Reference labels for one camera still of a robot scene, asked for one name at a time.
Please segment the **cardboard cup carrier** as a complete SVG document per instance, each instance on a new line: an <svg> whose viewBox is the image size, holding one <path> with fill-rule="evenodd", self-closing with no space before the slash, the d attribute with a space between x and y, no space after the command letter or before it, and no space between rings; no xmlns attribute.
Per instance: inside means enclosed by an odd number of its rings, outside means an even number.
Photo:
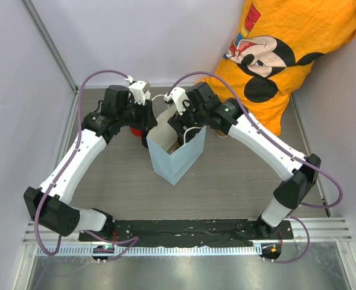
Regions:
<svg viewBox="0 0 356 290"><path fill-rule="evenodd" d="M178 141L176 141L173 145L170 146L170 148L166 151L166 153L171 155L179 148L180 148L180 144Z"/></svg>

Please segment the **light blue paper bag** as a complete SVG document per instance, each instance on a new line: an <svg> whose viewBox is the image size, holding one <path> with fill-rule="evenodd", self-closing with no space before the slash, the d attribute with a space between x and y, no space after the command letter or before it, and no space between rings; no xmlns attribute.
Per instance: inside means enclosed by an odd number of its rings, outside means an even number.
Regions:
<svg viewBox="0 0 356 290"><path fill-rule="evenodd" d="M175 112L177 112L175 105L168 105L166 110L156 118L157 126L147 134L153 170L172 185L177 184L202 154L206 135L206 128L201 127L200 132L193 139L179 141L175 130L168 124L168 119ZM176 141L179 142L180 148L171 155L167 154L166 151Z"/></svg>

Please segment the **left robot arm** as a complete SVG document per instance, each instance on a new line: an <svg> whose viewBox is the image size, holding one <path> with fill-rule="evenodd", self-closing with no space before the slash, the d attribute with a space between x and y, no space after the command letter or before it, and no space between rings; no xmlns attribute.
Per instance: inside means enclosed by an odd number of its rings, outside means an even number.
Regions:
<svg viewBox="0 0 356 290"><path fill-rule="evenodd" d="M98 109L84 117L81 131L56 169L38 188L26 189L24 201L32 221L62 237L75 230L90 230L101 241L112 237L111 215L74 208L70 202L88 167L122 127L149 131L157 125L149 89L148 82L135 81L105 90Z"/></svg>

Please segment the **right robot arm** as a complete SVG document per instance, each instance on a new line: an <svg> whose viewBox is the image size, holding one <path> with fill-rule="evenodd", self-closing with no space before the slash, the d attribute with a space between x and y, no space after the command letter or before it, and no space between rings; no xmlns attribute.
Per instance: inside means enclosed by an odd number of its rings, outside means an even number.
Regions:
<svg viewBox="0 0 356 290"><path fill-rule="evenodd" d="M168 124L181 143L193 139L201 127L210 127L246 145L278 174L282 182L257 219L260 236L269 239L276 235L279 224L314 187L321 159L294 150L242 109L235 98L221 101L207 83L200 82L189 89L175 87L164 101L176 107Z"/></svg>

